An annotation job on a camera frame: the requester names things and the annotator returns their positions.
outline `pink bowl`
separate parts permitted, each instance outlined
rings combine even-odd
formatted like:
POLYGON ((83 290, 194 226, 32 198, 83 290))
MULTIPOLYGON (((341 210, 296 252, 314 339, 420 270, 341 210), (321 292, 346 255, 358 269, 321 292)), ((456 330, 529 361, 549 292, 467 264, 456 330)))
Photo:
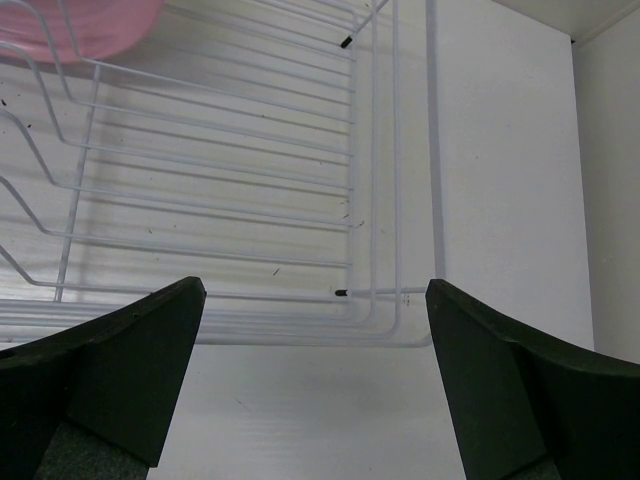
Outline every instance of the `pink bowl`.
MULTIPOLYGON (((164 0, 64 0, 79 52, 99 59, 127 50, 142 40, 160 15, 164 0)), ((44 17, 62 63, 77 62, 56 0, 26 0, 44 17)), ((34 60, 53 62, 40 21, 24 6, 0 5, 0 41, 26 51, 34 60)), ((16 56, 0 49, 0 55, 16 56)))

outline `black rubber tip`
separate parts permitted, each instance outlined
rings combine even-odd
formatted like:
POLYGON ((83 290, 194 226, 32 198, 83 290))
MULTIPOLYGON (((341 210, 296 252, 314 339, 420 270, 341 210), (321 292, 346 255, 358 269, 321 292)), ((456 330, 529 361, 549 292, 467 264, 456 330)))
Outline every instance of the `black rubber tip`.
POLYGON ((353 38, 351 38, 351 35, 349 35, 342 41, 342 43, 340 44, 340 48, 347 48, 349 45, 351 45, 351 42, 353 42, 353 38))

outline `wire dish drying rack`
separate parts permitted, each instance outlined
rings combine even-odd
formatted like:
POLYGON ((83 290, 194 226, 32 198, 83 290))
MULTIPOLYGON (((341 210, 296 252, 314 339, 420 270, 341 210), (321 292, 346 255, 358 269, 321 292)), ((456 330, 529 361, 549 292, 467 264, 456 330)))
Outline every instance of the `wire dish drying rack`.
MULTIPOLYGON (((429 230, 409 195, 428 190, 428 159, 404 173, 401 151, 427 125, 401 130, 399 2, 379 14, 387 2, 368 14, 337 0, 168 3, 141 44, 94 60, 58 0, 77 65, 0 42, 0 340, 196 275, 200 343, 429 344, 429 230), (424 280, 407 284, 406 269, 424 280)), ((49 36, 27 2, 6 7, 49 36)))

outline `white wall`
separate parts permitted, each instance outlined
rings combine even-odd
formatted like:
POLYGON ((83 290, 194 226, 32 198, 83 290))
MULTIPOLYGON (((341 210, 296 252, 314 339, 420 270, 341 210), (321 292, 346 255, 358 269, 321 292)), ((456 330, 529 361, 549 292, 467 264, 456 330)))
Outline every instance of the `white wall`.
POLYGON ((569 37, 488 1, 437 10, 447 278, 592 348, 569 37))
POLYGON ((575 51, 596 349, 640 362, 640 11, 575 51))

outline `pink plastic container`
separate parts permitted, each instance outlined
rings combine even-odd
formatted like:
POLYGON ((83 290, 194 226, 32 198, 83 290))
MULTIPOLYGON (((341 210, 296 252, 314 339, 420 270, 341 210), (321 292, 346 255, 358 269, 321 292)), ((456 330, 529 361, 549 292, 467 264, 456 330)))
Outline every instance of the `pink plastic container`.
MULTIPOLYGON (((99 59, 131 48, 151 30, 164 0, 64 0, 82 56, 99 59)), ((44 17, 62 63, 79 61, 56 0, 23 0, 44 17)), ((20 2, 0 3, 0 41, 40 62, 53 62, 39 19, 20 2)), ((0 55, 15 56, 7 49, 0 55)))

